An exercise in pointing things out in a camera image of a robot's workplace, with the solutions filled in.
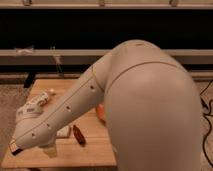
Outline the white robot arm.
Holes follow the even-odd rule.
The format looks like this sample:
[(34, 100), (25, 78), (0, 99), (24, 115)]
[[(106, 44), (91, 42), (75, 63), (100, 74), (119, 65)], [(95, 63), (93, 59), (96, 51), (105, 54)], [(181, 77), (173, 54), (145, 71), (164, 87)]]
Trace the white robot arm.
[(202, 105), (187, 70), (158, 46), (125, 41), (44, 113), (17, 116), (20, 149), (43, 146), (102, 103), (119, 171), (200, 171)]

